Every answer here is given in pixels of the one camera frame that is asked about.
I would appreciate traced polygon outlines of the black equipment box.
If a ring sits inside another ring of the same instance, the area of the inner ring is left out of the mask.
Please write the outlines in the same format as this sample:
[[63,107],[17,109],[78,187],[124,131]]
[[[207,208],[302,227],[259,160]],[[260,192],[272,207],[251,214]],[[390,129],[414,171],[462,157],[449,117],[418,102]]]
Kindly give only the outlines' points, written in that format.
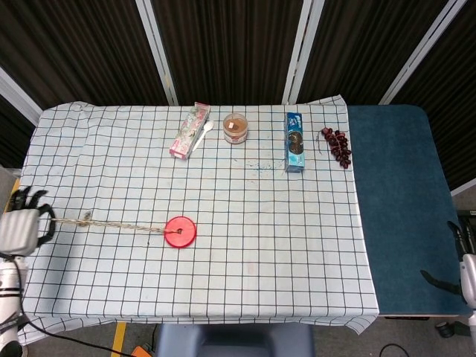
[[463,231],[476,240],[476,209],[458,210],[457,216]]

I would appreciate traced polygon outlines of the white divider post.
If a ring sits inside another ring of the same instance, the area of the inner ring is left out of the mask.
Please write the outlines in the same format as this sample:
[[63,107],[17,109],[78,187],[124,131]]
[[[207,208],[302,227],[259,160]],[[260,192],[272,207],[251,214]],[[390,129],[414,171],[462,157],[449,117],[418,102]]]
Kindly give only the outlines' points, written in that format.
[[0,95],[32,123],[39,120],[42,109],[1,66]]
[[417,70],[421,62],[427,57],[430,50],[444,34],[448,26],[453,22],[468,0],[448,0],[439,14],[436,16],[425,35],[412,51],[393,82],[379,101],[379,105],[387,105],[392,102],[395,96],[402,89],[404,84]]
[[141,17],[141,22],[167,102],[170,106],[177,106],[179,100],[176,94],[172,72],[164,50],[164,43],[155,17],[152,0],[135,0],[135,3]]
[[324,5],[325,0],[303,0],[286,75],[282,104],[296,104],[298,101]]

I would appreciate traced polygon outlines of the clear jar with brown spread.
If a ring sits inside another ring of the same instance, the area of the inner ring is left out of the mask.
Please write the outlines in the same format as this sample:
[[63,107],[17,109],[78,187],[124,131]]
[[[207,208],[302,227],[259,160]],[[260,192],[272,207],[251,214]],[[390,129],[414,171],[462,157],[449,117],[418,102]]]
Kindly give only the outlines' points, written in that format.
[[247,138],[248,121],[239,113],[229,114],[223,122],[224,139],[229,144],[241,144]]

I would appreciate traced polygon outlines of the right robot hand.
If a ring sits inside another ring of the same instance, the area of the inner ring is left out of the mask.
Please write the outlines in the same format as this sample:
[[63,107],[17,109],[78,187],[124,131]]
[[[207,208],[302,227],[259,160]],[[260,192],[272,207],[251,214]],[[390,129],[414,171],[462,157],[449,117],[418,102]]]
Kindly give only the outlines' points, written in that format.
[[459,225],[447,221],[451,230],[460,268],[460,282],[453,284],[432,277],[427,271],[420,274],[432,286],[459,295],[466,305],[476,310],[476,232],[467,219],[459,219]]

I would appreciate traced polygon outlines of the dark red grape bunch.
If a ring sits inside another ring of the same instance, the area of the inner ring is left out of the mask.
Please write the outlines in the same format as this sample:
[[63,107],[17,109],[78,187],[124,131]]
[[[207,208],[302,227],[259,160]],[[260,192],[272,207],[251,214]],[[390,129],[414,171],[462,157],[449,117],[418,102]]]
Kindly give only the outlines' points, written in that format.
[[324,127],[315,139],[318,144],[318,150],[321,150],[320,139],[324,139],[327,142],[330,154],[339,163],[340,167],[348,169],[352,164],[352,152],[346,134],[339,129],[334,130],[331,127]]

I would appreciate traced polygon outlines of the white plastic spoon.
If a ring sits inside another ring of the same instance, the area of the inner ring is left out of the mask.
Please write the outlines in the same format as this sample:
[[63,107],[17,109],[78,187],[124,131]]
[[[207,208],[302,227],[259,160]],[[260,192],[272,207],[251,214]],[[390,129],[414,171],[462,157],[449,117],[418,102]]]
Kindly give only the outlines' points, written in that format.
[[202,130],[202,133],[199,137],[199,139],[197,140],[197,142],[195,143],[192,151],[194,152],[200,145],[200,143],[203,141],[203,139],[205,138],[206,134],[211,131],[214,127],[214,121],[213,120],[208,120],[205,125],[203,126],[203,130]]

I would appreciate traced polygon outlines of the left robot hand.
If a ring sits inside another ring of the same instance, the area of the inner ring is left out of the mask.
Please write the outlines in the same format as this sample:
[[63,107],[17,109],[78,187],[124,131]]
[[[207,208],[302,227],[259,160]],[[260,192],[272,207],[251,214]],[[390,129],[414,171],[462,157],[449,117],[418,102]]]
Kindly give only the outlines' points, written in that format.
[[[27,257],[41,245],[50,242],[56,233],[56,216],[49,204],[38,206],[39,200],[48,192],[38,190],[28,202],[31,186],[14,191],[0,218],[0,257]],[[47,231],[39,236],[39,219],[49,216]]]

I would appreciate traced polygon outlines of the blue cookie box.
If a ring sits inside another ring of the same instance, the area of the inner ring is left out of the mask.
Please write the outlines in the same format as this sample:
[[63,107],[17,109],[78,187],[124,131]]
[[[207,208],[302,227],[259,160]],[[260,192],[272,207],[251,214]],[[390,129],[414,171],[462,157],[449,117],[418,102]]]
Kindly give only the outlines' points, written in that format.
[[299,173],[305,168],[302,114],[287,112],[284,129],[286,130],[285,170],[288,173]]

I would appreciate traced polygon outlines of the white checkered tablecloth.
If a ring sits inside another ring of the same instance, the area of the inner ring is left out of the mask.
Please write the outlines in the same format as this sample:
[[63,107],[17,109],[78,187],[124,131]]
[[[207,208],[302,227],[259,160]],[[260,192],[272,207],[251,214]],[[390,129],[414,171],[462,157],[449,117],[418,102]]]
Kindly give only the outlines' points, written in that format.
[[0,348],[113,321],[363,332],[379,303],[340,96],[40,116],[0,221]]

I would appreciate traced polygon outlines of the pink floral toothpaste box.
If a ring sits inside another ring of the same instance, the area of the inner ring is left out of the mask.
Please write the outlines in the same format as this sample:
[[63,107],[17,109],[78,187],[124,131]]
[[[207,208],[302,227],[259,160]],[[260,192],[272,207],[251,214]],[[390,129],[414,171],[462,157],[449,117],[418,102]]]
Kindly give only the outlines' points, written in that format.
[[170,147],[171,156],[187,159],[202,133],[203,126],[208,119],[210,106],[195,102],[181,124],[176,138]]

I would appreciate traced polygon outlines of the blue table mat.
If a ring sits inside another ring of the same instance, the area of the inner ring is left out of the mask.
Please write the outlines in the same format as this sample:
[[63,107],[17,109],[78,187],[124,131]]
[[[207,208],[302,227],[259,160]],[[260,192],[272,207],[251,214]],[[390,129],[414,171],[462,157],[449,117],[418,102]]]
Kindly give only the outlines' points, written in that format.
[[464,315],[449,222],[457,212],[426,113],[417,106],[350,106],[350,143],[364,240],[382,315]]

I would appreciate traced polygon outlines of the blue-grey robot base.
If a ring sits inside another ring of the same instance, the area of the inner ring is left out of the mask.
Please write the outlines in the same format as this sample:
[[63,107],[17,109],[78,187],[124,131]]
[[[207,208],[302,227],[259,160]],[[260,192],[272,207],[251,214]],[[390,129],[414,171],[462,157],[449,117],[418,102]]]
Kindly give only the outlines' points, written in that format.
[[154,357],[315,357],[312,326],[163,324]]

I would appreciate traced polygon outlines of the yellow floor tape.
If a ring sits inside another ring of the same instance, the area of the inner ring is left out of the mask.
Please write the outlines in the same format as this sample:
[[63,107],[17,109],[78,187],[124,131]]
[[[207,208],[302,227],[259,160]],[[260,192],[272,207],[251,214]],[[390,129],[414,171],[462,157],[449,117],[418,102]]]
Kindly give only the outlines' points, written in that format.
[[115,351],[111,353],[111,357],[121,357],[121,352],[123,349],[123,341],[126,332],[126,323],[117,322],[115,328],[115,334],[112,342],[112,349]]

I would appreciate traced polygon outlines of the red disc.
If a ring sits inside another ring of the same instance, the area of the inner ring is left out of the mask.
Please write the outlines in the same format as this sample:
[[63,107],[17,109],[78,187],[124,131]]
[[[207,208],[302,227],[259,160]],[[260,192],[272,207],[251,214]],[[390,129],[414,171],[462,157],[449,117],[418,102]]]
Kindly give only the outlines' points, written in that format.
[[174,248],[186,248],[195,241],[196,235],[196,224],[186,216],[173,217],[164,228],[165,241]]

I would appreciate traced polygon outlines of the black caster wheel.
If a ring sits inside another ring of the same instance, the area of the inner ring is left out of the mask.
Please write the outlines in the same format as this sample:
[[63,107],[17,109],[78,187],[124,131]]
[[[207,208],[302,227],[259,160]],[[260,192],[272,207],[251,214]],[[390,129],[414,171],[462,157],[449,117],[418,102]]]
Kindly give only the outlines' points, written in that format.
[[435,324],[435,329],[442,338],[450,338],[456,334],[454,323],[449,323],[447,321]]

